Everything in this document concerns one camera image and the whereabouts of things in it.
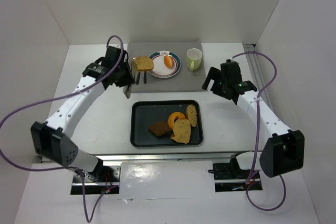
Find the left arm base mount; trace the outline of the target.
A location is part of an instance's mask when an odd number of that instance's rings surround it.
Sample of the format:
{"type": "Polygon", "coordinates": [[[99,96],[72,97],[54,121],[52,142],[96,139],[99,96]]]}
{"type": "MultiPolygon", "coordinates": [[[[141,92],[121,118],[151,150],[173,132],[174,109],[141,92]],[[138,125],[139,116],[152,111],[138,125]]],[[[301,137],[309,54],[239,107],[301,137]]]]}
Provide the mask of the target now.
{"type": "MultiPolygon", "coordinates": [[[[115,161],[102,161],[101,163],[98,163],[98,165],[99,168],[92,172],[82,170],[86,195],[119,194],[121,163],[115,161]]],[[[72,162],[70,167],[72,166],[74,167],[74,174],[72,177],[70,194],[82,195],[82,179],[76,169],[79,168],[78,166],[83,166],[83,164],[78,165],[76,162],[72,162]]]]}

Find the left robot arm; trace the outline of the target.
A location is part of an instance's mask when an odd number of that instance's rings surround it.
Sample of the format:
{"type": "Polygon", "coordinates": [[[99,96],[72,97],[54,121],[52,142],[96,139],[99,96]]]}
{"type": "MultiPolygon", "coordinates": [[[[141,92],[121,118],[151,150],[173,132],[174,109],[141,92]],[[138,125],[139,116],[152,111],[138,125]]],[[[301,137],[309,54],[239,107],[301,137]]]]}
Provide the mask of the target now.
{"type": "Polygon", "coordinates": [[[80,169],[94,182],[112,176],[111,168],[104,166],[100,158],[80,150],[71,137],[81,118],[108,86],[129,88],[132,84],[128,53],[108,46],[105,56],[86,66],[72,97],[44,123],[32,125],[36,153],[63,167],[80,169]]]}

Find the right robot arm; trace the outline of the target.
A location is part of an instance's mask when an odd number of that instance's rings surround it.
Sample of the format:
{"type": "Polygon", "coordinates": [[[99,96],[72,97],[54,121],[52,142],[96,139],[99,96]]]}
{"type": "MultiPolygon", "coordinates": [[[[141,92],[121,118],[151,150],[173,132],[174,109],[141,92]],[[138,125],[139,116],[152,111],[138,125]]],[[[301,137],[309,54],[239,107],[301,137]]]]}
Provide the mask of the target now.
{"type": "Polygon", "coordinates": [[[272,178],[303,167],[304,135],[285,125],[258,96],[251,81],[243,81],[239,64],[227,60],[220,68],[210,67],[202,88],[210,81],[211,91],[227,100],[232,100],[259,127],[259,142],[262,151],[237,153],[233,158],[241,170],[259,170],[272,178]]]}

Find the brown chocolate croissant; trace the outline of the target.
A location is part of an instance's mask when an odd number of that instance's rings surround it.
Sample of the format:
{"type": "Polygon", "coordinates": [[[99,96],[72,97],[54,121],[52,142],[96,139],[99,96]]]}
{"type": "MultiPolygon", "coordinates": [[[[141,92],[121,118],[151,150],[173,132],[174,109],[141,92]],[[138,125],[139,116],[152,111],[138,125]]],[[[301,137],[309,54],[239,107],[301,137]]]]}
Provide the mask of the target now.
{"type": "Polygon", "coordinates": [[[166,122],[158,121],[154,124],[151,124],[148,127],[148,130],[156,137],[162,137],[163,135],[166,135],[168,132],[170,132],[171,128],[166,122]]]}

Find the round orange bun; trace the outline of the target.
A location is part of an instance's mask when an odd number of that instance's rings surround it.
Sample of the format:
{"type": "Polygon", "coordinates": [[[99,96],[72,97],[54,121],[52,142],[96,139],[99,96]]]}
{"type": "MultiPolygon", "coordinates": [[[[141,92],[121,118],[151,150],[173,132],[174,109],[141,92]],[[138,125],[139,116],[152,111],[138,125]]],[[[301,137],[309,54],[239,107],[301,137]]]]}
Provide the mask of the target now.
{"type": "Polygon", "coordinates": [[[165,55],[164,58],[163,58],[163,60],[164,60],[165,66],[167,68],[170,68],[170,69],[173,68],[173,66],[174,66],[174,60],[173,60],[172,56],[165,55]]]}

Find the metal tongs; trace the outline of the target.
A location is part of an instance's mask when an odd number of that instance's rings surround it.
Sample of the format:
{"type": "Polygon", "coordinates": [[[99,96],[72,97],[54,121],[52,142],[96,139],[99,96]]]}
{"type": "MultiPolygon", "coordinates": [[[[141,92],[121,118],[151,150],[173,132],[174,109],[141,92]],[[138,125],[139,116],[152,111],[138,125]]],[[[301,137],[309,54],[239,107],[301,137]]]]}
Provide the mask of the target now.
{"type": "Polygon", "coordinates": [[[135,85],[135,74],[136,74],[136,71],[135,71],[135,67],[134,67],[134,59],[133,58],[130,62],[129,62],[129,65],[130,65],[130,69],[131,69],[131,74],[132,74],[132,78],[133,78],[133,81],[130,85],[127,85],[123,88],[123,93],[124,95],[126,96],[127,99],[130,98],[131,96],[131,90],[132,90],[132,87],[135,85]]]}

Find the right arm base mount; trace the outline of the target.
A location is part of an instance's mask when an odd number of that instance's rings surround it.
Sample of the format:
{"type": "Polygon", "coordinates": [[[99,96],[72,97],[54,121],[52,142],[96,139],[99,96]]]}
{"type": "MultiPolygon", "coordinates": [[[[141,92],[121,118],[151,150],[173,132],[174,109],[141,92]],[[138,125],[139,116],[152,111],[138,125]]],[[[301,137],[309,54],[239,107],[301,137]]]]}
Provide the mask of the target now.
{"type": "Polygon", "coordinates": [[[250,190],[262,190],[260,175],[253,176],[246,184],[250,169],[243,170],[239,167],[237,158],[231,157],[229,162],[214,163],[213,168],[208,170],[212,174],[215,183],[215,192],[229,192],[229,191],[246,191],[250,186],[250,190]]]}

